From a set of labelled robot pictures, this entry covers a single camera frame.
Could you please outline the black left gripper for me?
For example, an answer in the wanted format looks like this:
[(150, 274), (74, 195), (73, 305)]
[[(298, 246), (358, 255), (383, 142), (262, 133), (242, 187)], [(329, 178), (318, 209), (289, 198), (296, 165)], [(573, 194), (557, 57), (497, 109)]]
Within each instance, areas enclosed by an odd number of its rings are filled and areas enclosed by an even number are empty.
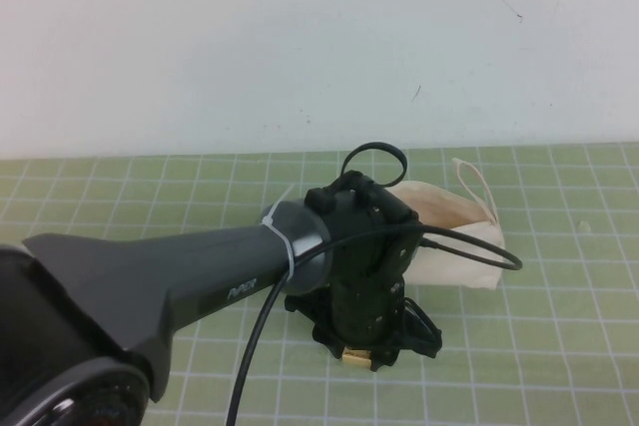
[(333, 268), (320, 287), (289, 294), (285, 309), (309, 319), (314, 341), (332, 355), (367, 352), (372, 372), (393, 366), (402, 350), (434, 358), (442, 348), (442, 332), (405, 295), (405, 270), (404, 265), (375, 271)]

